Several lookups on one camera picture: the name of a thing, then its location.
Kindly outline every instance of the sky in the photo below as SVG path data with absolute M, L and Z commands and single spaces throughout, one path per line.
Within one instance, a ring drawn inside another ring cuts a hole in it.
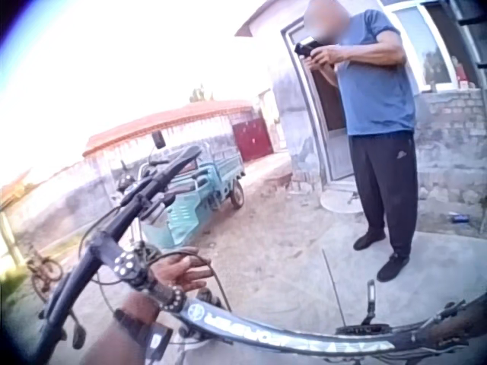
M 270 86 L 259 44 L 235 38 L 264 0 L 44 0 L 0 49 L 0 186 L 82 158 L 88 138 L 186 104 L 201 82 L 216 99 Z

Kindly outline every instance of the blue t-shirt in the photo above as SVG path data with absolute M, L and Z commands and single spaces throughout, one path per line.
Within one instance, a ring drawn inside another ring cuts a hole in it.
M 339 44 L 377 43 L 377 35 L 385 30 L 399 34 L 384 13 L 366 10 L 351 18 Z M 384 67 L 342 62 L 337 65 L 336 74 L 349 135 L 377 135 L 414 129 L 415 104 L 404 65 Z

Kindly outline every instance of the roof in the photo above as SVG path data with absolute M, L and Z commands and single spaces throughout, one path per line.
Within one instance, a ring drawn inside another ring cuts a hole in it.
M 25 170 L 23 173 L 17 176 L 14 181 L 2 186 L 0 189 L 0 210 L 6 208 L 8 205 L 21 198 L 26 193 L 24 180 L 29 175 L 31 170 L 32 169 Z
M 167 110 L 145 116 L 90 137 L 83 157 L 123 141 L 148 135 L 160 129 L 170 128 L 196 120 L 208 119 L 214 116 L 247 111 L 252 108 L 252 103 L 247 100 L 212 100 L 190 103 L 179 109 Z
M 264 11 L 269 9 L 275 2 L 279 0 L 266 0 L 262 5 L 260 5 L 257 10 L 242 24 L 239 30 L 235 33 L 236 37 L 251 37 L 252 32 L 250 31 L 250 23 L 256 20 Z

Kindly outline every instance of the black shoe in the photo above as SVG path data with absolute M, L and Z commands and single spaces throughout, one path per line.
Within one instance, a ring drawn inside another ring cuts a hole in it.
M 372 243 L 381 241 L 384 238 L 386 238 L 386 234 L 383 230 L 376 232 L 368 231 L 364 236 L 355 241 L 353 244 L 353 249 L 355 251 L 367 249 Z
M 381 270 L 377 273 L 377 279 L 381 283 L 393 280 L 403 267 L 409 262 L 409 257 L 401 257 L 396 253 L 389 257 L 389 261 L 385 264 Z

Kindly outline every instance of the red door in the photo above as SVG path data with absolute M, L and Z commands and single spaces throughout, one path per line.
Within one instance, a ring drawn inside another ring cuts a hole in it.
M 255 160 L 273 152 L 264 119 L 238 123 L 233 128 L 243 161 Z

